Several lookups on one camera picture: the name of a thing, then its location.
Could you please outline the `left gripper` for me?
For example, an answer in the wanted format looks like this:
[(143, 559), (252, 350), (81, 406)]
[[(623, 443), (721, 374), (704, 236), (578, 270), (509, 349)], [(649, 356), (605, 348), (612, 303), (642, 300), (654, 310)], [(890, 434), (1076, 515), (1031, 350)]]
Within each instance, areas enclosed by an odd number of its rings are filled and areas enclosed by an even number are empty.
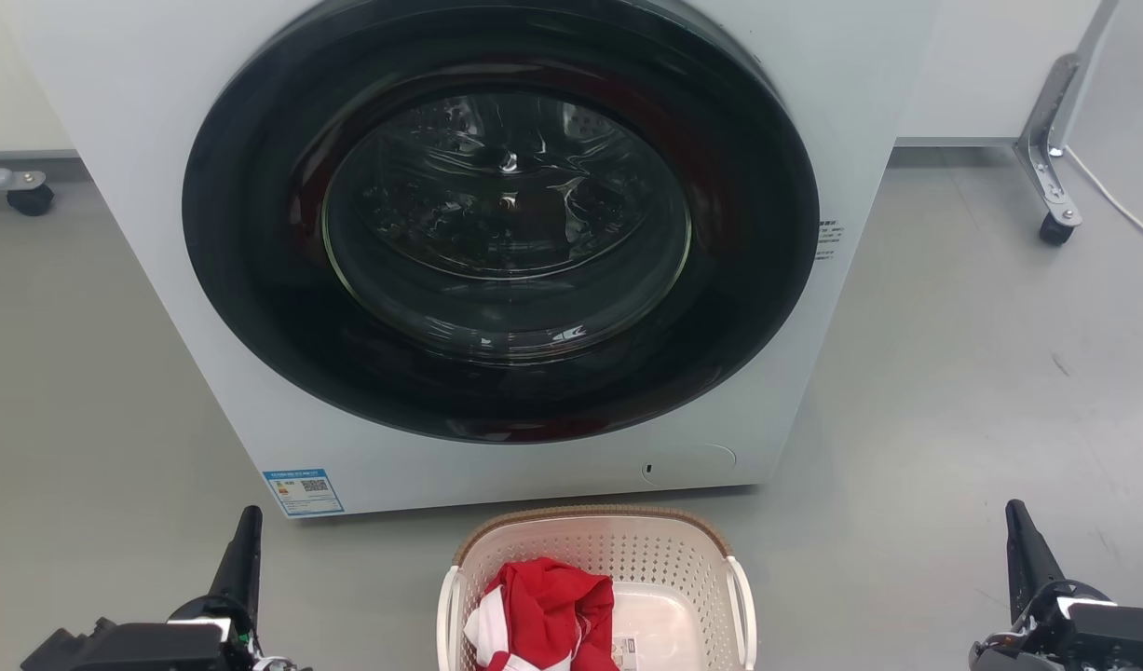
[(21, 671), (257, 671), (262, 510), (243, 508), (208, 597), (163, 622), (98, 620), (89, 634), (59, 628)]

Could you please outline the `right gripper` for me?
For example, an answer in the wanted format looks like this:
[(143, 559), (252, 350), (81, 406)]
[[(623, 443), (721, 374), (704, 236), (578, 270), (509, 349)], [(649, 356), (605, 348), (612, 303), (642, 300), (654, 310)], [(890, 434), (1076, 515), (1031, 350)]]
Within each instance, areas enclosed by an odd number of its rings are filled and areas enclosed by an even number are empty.
[(1064, 581), (1021, 500), (1005, 506), (1013, 625), (972, 645), (970, 671), (1143, 671), (1143, 608)]

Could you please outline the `white perforated plastic laundry basket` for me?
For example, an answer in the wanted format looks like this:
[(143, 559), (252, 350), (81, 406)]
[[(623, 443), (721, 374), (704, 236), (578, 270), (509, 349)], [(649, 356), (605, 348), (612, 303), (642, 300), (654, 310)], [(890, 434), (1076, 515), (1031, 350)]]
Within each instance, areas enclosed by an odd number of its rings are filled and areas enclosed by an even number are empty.
[(469, 613), (504, 564), (538, 557), (613, 580), (613, 638), (636, 637), (639, 671), (756, 671), (753, 590), (720, 532), (682, 511), (618, 505), (527, 510), (472, 532), (443, 574), (438, 671), (474, 671)]

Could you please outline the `blue energy label sticker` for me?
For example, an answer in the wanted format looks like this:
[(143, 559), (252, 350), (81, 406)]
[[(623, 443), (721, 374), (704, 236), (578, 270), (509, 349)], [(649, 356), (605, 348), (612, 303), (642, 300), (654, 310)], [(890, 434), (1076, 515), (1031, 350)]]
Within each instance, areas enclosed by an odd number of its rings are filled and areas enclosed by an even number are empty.
[(283, 471), (264, 471), (262, 476), (287, 518), (304, 519), (346, 513), (323, 469), (283, 469)]

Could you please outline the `round dark washing machine door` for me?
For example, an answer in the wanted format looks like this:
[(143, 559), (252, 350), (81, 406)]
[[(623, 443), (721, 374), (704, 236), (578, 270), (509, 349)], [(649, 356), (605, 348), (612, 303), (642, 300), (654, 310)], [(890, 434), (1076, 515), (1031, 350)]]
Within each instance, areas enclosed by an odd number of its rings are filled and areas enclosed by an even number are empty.
[(295, 388), (536, 445), (753, 360), (821, 200), (761, 67), (681, 0), (321, 0), (205, 117), (183, 219), (211, 306)]

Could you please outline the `red and white garment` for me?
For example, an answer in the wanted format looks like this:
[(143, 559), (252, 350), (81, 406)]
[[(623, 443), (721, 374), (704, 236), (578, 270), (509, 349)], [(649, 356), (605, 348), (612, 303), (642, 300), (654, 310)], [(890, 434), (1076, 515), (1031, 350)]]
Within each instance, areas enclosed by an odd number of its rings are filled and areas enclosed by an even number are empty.
[(621, 671), (613, 653), (614, 583), (538, 557), (507, 562), (463, 633), (477, 671)]

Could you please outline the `tall metal caster leg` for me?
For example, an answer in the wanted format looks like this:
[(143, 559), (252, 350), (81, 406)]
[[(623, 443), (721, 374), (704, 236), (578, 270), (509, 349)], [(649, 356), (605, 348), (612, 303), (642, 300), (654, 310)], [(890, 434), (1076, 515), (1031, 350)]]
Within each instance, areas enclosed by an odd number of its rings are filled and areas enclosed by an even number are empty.
[(1092, 83), (1095, 56), (1102, 50), (1119, 3), (1100, 0), (1081, 42), (1052, 64), (1028, 122), (1014, 141), (1014, 155), (1044, 200), (1039, 238), (1045, 245), (1065, 245), (1081, 225), (1081, 214), (1056, 173), (1054, 160), (1068, 153), (1068, 137)]

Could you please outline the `low metal caster leg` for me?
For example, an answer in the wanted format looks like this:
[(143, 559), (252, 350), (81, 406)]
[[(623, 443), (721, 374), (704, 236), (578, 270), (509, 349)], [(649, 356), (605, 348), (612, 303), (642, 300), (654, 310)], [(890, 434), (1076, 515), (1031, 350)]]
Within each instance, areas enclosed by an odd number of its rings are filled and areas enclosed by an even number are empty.
[(43, 171), (13, 171), (0, 167), (0, 194), (21, 215), (39, 217), (51, 209), (53, 191)]

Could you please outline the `white partition board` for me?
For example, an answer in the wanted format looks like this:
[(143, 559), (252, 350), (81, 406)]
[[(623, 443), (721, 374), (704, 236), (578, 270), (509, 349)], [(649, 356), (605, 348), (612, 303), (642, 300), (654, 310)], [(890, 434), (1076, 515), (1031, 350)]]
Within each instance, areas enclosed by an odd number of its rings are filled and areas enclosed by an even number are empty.
[(1065, 143), (1119, 0), (943, 0), (896, 147), (1007, 147), (1060, 57), (1079, 65), (1053, 123)]

